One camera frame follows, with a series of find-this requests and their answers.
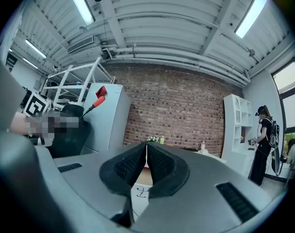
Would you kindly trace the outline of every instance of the vent slot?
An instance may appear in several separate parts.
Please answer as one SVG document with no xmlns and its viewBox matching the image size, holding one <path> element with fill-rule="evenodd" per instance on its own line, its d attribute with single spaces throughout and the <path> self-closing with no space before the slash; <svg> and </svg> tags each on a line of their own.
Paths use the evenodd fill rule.
<svg viewBox="0 0 295 233">
<path fill-rule="evenodd" d="M 231 183 L 219 184 L 216 188 L 243 223 L 258 213 L 257 209 Z"/>
<path fill-rule="evenodd" d="M 73 52 L 73 51 L 75 51 L 77 49 L 80 49 L 80 48 L 85 47 L 85 46 L 87 46 L 89 44 L 92 44 L 93 42 L 94 42 L 94 37 L 93 36 L 88 37 L 88 38 L 74 44 L 73 46 L 69 47 L 67 49 L 67 51 L 68 51 L 68 53 L 71 53 L 71 52 Z"/>
<path fill-rule="evenodd" d="M 79 167 L 82 167 L 82 165 L 80 163 L 73 163 L 73 164 L 70 164 L 70 165 L 66 165 L 66 166 L 60 166 L 58 167 L 58 170 L 63 173 L 63 172 L 68 172 L 68 171 L 71 171 L 71 170 L 74 170 L 74 169 L 77 169 Z"/>
</svg>

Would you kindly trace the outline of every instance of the qr code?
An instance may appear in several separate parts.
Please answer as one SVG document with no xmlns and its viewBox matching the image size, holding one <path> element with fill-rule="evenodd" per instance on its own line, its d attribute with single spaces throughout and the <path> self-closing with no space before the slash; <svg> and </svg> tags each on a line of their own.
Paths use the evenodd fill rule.
<svg viewBox="0 0 295 233">
<path fill-rule="evenodd" d="M 40 117 L 46 111 L 48 105 L 49 103 L 44 98 L 32 92 L 23 113 L 29 117 Z"/>
</svg>

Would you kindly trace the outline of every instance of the white corrugated ceiling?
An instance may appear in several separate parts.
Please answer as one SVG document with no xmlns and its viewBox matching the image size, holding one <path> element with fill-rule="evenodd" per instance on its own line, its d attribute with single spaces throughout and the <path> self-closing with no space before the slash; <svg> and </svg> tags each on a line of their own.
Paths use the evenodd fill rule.
<svg viewBox="0 0 295 233">
<path fill-rule="evenodd" d="M 132 48 L 135 44 L 204 55 L 245 76 L 244 70 L 265 58 L 290 33 L 271 0 L 243 39 L 234 31 L 252 0 L 87 2 L 96 19 L 88 26 L 72 0 L 29 0 L 13 50 L 51 73 L 53 65 L 66 68 L 96 60 L 106 44 L 118 48 Z M 104 4 L 113 8 L 114 15 L 102 9 Z M 94 44 L 67 53 L 68 47 L 90 36 L 94 36 Z M 24 39 L 29 39 L 48 58 L 42 60 Z M 253 57 L 248 56 L 249 50 L 255 51 Z"/>
</svg>

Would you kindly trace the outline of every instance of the black pants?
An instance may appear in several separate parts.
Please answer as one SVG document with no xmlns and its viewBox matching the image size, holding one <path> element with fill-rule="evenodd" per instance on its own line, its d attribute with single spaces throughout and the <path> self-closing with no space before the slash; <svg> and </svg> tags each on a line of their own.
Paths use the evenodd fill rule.
<svg viewBox="0 0 295 233">
<path fill-rule="evenodd" d="M 270 150 L 271 147 L 267 143 L 261 144 L 255 152 L 250 180 L 252 180 L 257 185 L 261 185 L 264 179 L 266 161 Z"/>
</svg>

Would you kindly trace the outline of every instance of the brick wall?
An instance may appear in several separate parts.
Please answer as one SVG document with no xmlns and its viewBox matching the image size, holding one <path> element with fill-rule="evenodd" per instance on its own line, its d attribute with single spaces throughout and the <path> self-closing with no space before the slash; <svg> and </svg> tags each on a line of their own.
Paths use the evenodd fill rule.
<svg viewBox="0 0 295 233">
<path fill-rule="evenodd" d="M 106 67 L 125 86 L 131 109 L 124 144 L 165 136 L 165 143 L 206 149 L 219 156 L 224 137 L 223 97 L 240 88 L 210 75 L 175 67 L 136 65 Z"/>
</svg>

